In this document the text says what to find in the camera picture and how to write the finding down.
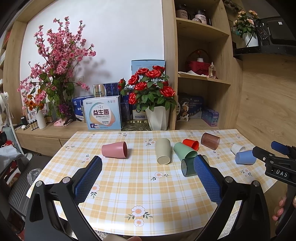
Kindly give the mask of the person's right hand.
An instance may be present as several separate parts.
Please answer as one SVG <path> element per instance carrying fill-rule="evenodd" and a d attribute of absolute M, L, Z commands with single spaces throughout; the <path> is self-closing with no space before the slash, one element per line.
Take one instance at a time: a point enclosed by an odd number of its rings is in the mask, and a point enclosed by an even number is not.
<path fill-rule="evenodd" d="M 286 203 L 286 196 L 281 197 L 278 206 L 274 209 L 274 215 L 272 216 L 272 219 L 274 221 L 278 221 L 278 219 L 282 216 L 283 212 L 284 212 L 284 207 L 285 207 L 285 203 Z"/>

